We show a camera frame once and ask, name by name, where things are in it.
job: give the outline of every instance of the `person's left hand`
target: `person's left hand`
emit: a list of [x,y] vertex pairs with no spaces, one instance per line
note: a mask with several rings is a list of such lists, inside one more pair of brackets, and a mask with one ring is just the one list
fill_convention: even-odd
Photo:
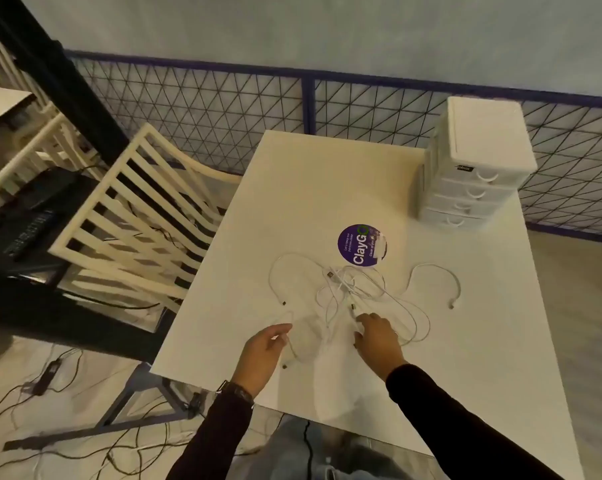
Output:
[[254,399],[272,377],[292,323],[270,325],[252,336],[243,347],[230,382],[243,387]]

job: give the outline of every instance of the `wristwatch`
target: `wristwatch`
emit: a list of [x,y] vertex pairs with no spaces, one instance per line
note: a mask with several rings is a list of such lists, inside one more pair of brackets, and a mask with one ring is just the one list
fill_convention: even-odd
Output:
[[249,405],[254,406],[254,398],[239,384],[235,384],[230,381],[223,381],[223,384],[217,389],[217,392],[225,392],[227,394],[233,394],[239,396],[241,399],[246,401]]

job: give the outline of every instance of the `metal grid panel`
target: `metal grid panel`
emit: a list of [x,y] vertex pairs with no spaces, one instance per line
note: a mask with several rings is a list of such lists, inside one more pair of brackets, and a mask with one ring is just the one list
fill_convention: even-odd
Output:
[[150,122],[219,170],[243,173],[266,129],[304,132],[297,78],[72,60],[129,136]]
[[[321,136],[425,148],[449,93],[315,82]],[[538,171],[519,191],[526,220],[602,234],[602,109],[519,101]]]

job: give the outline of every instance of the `hand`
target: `hand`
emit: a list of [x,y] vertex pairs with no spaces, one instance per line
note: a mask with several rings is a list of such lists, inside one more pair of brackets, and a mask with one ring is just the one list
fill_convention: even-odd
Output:
[[243,347],[230,382],[243,387],[254,399],[272,377],[292,323],[270,325],[252,336]]
[[359,315],[357,322],[363,325],[364,332],[354,332],[354,346],[363,362],[385,382],[390,372],[408,363],[403,358],[399,337],[390,322],[376,313]]

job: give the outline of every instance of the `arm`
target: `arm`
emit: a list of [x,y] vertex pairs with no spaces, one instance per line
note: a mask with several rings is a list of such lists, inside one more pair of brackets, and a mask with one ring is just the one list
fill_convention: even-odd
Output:
[[250,424],[254,398],[270,380],[291,328],[289,323],[272,325],[246,342],[230,381],[232,387],[217,395],[207,418],[166,480],[225,478],[236,447]]
[[424,371],[408,364],[388,320],[377,314],[357,320],[364,326],[363,335],[355,333],[361,358],[385,382],[390,398],[452,480],[499,476],[499,470],[507,470],[513,478],[561,479],[452,399]]

